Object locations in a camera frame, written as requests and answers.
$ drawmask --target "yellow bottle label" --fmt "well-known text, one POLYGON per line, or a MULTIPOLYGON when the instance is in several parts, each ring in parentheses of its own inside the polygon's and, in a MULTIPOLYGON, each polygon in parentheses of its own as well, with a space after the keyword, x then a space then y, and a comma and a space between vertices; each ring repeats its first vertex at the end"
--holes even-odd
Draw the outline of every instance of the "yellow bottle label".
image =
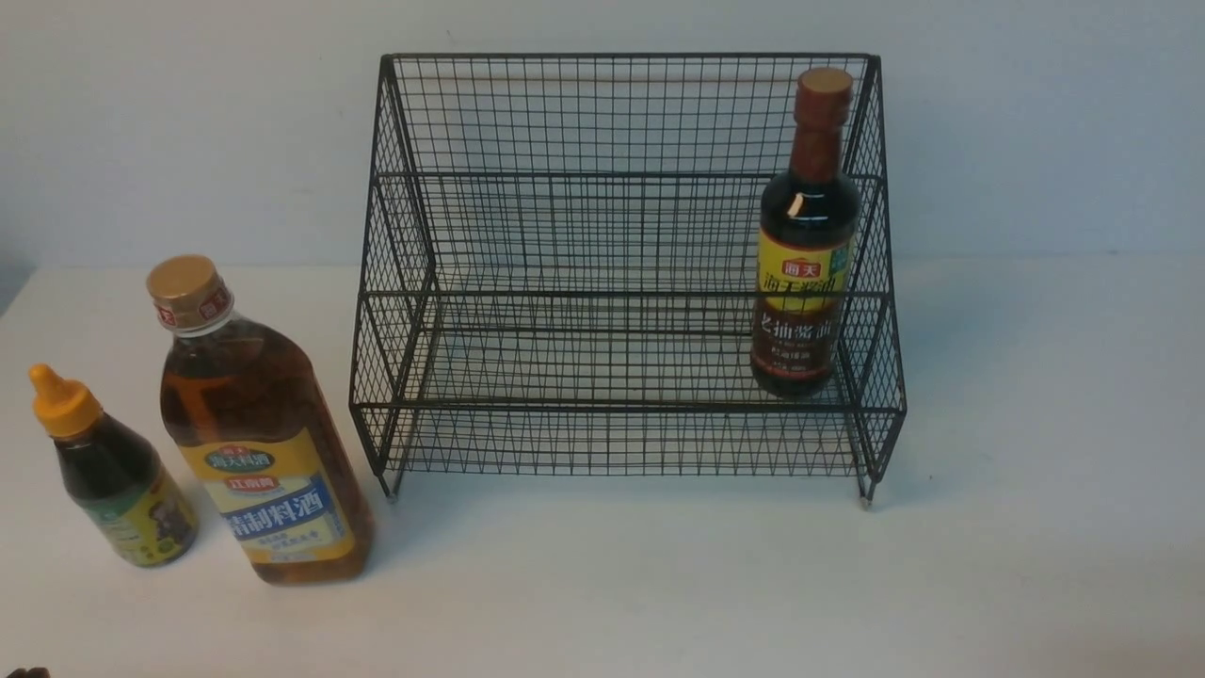
POLYGON ((334 560, 354 536, 307 429, 282 443, 180 448, 252 562, 334 560))
POLYGON ((161 470, 149 488, 78 503, 117 555, 139 567, 152 567, 178 556, 196 536, 193 507, 161 470))
MULTIPOLYGON (((844 291, 850 271, 850 243, 807 249, 780 242, 760 229, 757 288, 759 291, 844 291)), ((769 296, 766 302, 787 312, 811 312, 839 301, 836 296, 769 296)))

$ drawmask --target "white tabletop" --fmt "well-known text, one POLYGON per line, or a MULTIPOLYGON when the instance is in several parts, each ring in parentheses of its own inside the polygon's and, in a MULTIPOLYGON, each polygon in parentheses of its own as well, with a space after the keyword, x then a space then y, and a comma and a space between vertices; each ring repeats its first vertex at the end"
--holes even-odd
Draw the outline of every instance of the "white tabletop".
POLYGON ((251 572, 159 423, 142 270, 41 270, 0 318, 0 672, 96 676, 1205 674, 1205 258, 899 261, 911 412, 852 479, 412 474, 347 413, 357 271, 227 267, 307 350, 374 501, 369 571, 251 572), (63 490, 25 370, 88 383, 204 509, 128 566, 63 490))

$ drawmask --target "metal wire shelf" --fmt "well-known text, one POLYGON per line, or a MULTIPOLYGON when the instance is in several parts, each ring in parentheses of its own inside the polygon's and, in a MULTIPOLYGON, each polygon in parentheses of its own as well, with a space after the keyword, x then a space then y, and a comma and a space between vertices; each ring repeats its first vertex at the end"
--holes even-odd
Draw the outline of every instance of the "metal wire shelf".
POLYGON ((864 54, 411 54, 381 61, 351 408, 406 471, 846 476, 906 412, 882 82, 864 54), (829 387, 748 369, 757 200, 794 78, 856 78, 864 200, 829 387))

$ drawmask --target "bottle cap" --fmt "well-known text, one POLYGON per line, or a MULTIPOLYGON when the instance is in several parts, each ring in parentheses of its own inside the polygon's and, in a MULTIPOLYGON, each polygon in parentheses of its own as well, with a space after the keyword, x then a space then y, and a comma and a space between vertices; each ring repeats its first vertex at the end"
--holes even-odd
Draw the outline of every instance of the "bottle cap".
POLYGON ((812 69, 799 76, 795 122, 812 129, 836 129, 850 117, 853 77, 841 69, 812 69))
POLYGON ((34 414, 53 438, 71 438, 92 429, 104 415, 92 391, 74 379, 63 379, 49 366, 29 369, 29 381, 37 396, 34 414))
POLYGON ((208 257, 183 254, 154 266, 147 291, 167 329, 196 329, 225 317, 234 297, 208 257))

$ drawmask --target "yellow nozzle cap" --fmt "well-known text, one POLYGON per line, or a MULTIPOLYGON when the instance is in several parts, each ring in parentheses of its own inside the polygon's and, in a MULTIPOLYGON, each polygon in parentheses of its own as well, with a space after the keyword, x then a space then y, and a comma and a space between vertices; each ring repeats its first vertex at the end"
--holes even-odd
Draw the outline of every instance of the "yellow nozzle cap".
POLYGON ((53 438, 71 438, 92 429, 104 412, 87 387, 63 379, 46 365, 29 369, 34 383, 34 414, 53 438))

